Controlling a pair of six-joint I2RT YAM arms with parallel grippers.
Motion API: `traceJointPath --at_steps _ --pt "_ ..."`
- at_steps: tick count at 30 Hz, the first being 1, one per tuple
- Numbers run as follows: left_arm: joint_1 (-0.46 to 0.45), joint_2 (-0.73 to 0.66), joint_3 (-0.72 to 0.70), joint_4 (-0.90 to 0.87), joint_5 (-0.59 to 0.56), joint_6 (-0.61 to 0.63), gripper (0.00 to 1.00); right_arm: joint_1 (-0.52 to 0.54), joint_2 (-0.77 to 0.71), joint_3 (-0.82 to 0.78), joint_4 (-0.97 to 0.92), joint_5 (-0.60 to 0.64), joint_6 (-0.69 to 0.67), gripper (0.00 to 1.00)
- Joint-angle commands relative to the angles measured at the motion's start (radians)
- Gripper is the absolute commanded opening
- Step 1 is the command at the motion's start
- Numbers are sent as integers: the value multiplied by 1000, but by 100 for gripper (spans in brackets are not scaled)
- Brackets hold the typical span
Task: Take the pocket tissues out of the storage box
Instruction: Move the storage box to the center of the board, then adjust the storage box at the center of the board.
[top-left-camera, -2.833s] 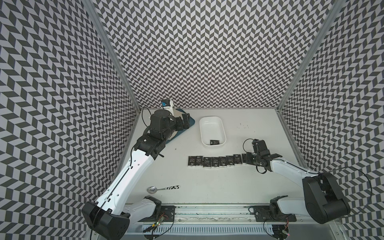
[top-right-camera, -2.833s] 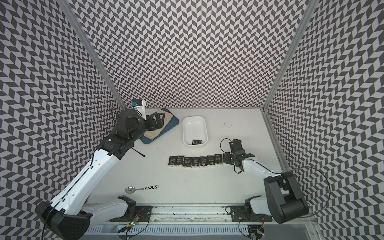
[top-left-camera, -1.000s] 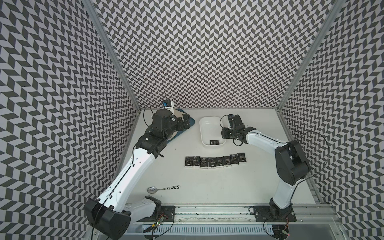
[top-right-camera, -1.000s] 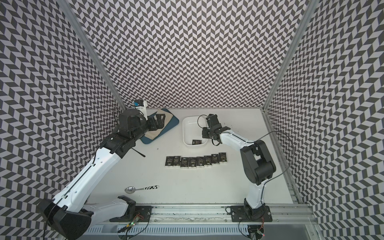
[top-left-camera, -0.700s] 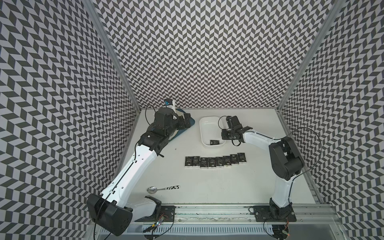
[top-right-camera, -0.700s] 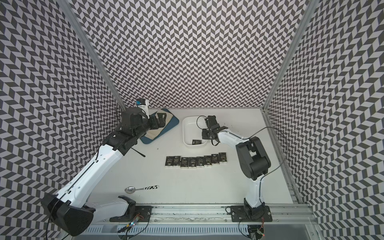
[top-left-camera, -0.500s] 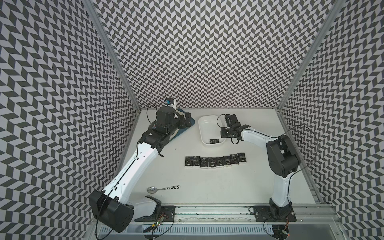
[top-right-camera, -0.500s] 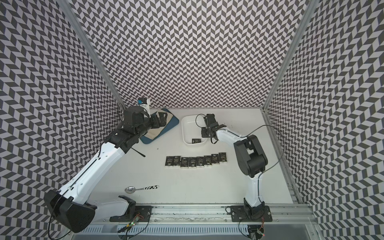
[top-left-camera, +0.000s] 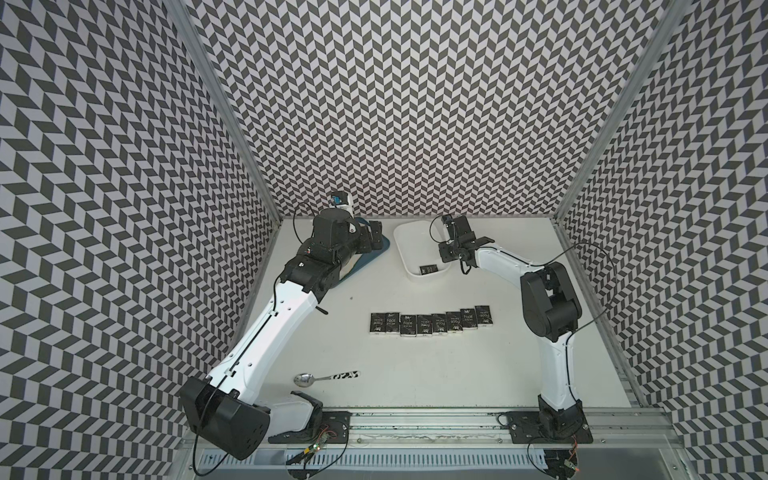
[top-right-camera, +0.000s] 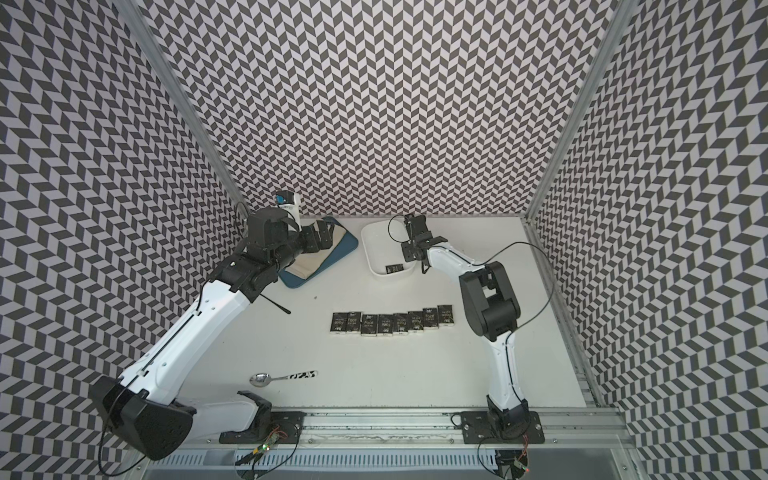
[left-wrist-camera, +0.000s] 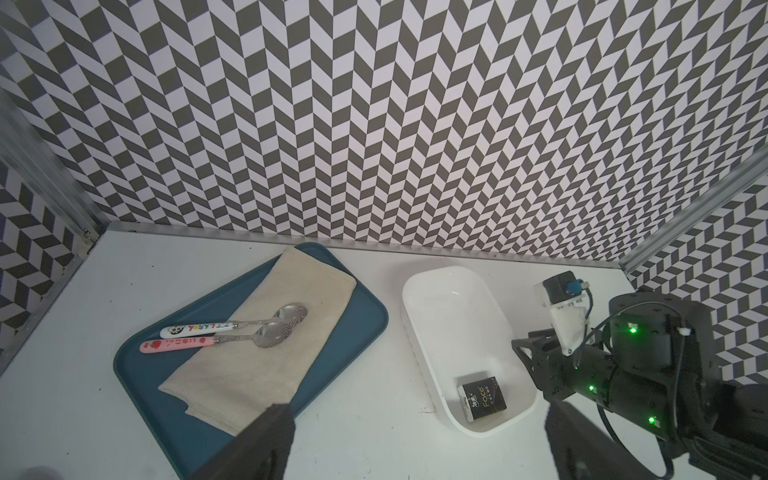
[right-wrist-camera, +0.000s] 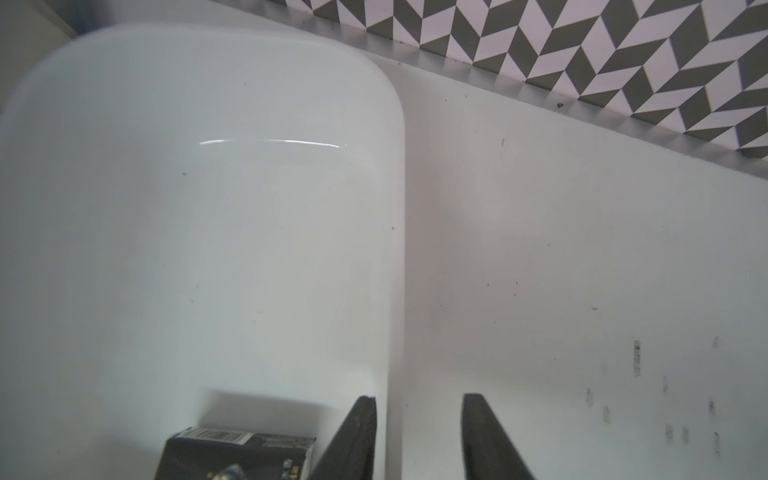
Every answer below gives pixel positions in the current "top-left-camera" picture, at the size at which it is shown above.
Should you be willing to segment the black tissue pack three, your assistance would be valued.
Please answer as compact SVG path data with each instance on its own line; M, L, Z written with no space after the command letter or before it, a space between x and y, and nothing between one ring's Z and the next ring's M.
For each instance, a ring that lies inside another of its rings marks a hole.
M404 337L415 337L417 335L417 316L413 314L402 314L399 319L399 333Z

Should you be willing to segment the black tissue pack five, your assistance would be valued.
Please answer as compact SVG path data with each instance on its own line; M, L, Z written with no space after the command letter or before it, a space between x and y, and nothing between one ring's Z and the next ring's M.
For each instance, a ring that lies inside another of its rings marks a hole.
M431 321L433 335L444 335L448 333L447 318L444 313L432 314Z

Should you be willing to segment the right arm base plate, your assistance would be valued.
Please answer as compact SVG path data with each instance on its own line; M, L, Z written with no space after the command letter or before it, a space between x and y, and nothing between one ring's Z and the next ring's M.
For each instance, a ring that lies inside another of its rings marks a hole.
M535 410L508 411L501 414L513 444L592 444L594 437L586 416L577 409L554 415Z

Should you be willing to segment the white storage box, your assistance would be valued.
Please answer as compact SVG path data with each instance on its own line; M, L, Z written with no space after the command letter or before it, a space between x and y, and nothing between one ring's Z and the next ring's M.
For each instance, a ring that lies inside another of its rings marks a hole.
M450 263L443 263L438 243L446 239L444 231L439 230L431 220L418 220L403 223L394 229L394 240L402 260L407 277L413 282L424 283L444 277L451 269ZM421 275L419 267L436 264L438 271Z

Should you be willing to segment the black tissue pack seven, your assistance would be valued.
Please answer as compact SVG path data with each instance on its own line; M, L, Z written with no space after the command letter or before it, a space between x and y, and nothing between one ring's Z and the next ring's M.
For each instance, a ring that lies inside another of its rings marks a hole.
M463 330L474 330L478 328L479 324L474 308L462 308L460 310L460 315Z

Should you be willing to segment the black tissue pack six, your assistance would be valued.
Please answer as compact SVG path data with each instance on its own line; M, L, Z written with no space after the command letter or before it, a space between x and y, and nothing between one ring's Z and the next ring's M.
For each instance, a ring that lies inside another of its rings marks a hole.
M446 313L447 331L459 333L463 331L462 314L460 311L448 311Z

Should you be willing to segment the black tissue pack two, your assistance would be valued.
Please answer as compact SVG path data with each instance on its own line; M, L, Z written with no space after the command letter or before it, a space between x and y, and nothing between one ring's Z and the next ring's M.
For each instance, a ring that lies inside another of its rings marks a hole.
M385 332L391 335L400 334L400 314L398 312L385 314Z

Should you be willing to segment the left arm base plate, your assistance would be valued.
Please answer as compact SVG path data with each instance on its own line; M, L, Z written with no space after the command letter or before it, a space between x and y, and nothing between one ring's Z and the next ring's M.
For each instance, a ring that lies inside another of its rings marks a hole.
M301 431L284 432L268 438L269 444L309 445L324 432L328 444L345 444L349 438L351 413L349 411L322 411L314 414Z

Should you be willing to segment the black tissue pack eight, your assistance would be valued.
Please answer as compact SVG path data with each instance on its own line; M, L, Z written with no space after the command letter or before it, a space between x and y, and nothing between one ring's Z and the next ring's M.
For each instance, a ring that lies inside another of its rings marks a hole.
M422 265L419 267L419 271L421 275L429 275L432 273L436 273L438 271L438 267L436 264Z

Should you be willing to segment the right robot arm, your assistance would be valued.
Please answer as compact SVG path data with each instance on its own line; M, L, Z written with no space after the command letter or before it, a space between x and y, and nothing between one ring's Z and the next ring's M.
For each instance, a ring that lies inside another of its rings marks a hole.
M569 343L583 310L567 268L556 260L535 263L478 237L464 216L446 214L440 220L448 235L438 243L444 263L457 261L464 272L484 270L519 288L523 320L540 343L539 434L551 441L575 436L586 417L573 385Z

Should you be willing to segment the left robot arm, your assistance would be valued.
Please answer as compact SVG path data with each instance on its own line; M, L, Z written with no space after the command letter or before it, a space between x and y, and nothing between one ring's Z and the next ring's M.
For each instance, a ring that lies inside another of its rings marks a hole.
M237 460L249 457L266 437L316 436L320 401L299 392L286 400L268 399L262 388L290 337L340 283L350 260L383 247L380 222L360 220L346 208L318 213L311 235L275 279L258 319L209 374L181 387L191 431Z

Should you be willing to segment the black tissue pack four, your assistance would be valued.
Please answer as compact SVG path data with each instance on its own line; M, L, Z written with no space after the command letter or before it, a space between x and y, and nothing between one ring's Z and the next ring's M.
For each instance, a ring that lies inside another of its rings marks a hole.
M429 336L433 334L433 319L431 315L417 315L416 327L418 336Z

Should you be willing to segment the black tissue pack one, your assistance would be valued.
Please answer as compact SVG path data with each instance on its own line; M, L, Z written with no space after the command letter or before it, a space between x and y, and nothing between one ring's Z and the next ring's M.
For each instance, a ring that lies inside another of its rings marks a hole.
M369 332L374 335L387 333L387 314L375 312L370 315Z

